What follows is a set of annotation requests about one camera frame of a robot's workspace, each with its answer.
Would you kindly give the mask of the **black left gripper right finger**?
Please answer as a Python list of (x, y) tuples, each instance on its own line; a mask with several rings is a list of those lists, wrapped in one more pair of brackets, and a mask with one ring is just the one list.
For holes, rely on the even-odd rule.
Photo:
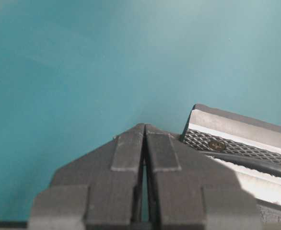
[(150, 221), (157, 230), (260, 230), (255, 198), (227, 167), (145, 126)]

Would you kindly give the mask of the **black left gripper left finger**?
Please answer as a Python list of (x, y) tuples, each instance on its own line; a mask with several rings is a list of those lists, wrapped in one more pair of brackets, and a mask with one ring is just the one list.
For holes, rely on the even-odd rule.
[(144, 124), (56, 170), (31, 230), (127, 230), (141, 220)]

